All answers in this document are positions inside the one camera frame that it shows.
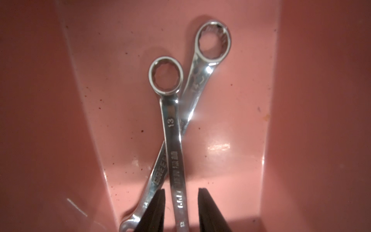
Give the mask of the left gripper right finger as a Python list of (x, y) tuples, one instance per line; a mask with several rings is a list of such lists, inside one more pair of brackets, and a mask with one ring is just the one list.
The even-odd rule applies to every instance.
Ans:
[(206, 188), (199, 188), (198, 210), (201, 232), (232, 232)]

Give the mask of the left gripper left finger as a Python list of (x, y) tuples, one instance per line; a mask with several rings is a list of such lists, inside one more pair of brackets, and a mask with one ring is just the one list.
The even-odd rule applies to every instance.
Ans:
[(165, 190), (157, 190), (134, 232), (163, 232), (165, 203)]

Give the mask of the pink plastic storage box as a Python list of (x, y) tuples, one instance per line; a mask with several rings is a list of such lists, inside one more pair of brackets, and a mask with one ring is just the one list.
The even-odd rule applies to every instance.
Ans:
[(183, 138), (234, 232), (371, 229), (370, 1), (1, 1), (1, 231), (116, 232), (163, 142), (148, 69), (228, 56)]

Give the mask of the steel wrench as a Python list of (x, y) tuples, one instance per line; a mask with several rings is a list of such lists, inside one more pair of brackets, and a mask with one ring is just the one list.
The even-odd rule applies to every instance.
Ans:
[[(216, 58), (207, 58), (201, 51), (200, 39), (207, 32), (215, 33), (222, 43), (222, 51)], [(220, 21), (210, 20), (205, 22), (198, 30), (195, 38), (195, 49), (185, 89), (181, 94), (181, 120), (182, 134), (186, 132), (187, 126), (192, 119), (196, 105), (209, 80), (210, 76), (228, 55), (231, 48), (231, 35), (228, 28)], [(143, 214), (147, 210), (155, 193), (161, 189), (168, 175), (166, 148), (163, 144), (158, 157), (147, 181), (146, 187), (140, 198), (138, 206), (133, 213), (124, 217), (119, 226), (120, 232), (134, 230), (139, 224)]]
[[(175, 66), (178, 73), (177, 85), (170, 90), (161, 90), (156, 86), (154, 76), (156, 70), (163, 64), (169, 63)], [(189, 219), (186, 197), (186, 178), (184, 169), (182, 135), (179, 118), (179, 97), (181, 85), (184, 80), (183, 69), (178, 60), (162, 56), (155, 59), (149, 68), (148, 78), (154, 92), (160, 97), (164, 143), (167, 158), (167, 167), (170, 180), (171, 198), (174, 208), (176, 230), (178, 232), (189, 231)]]

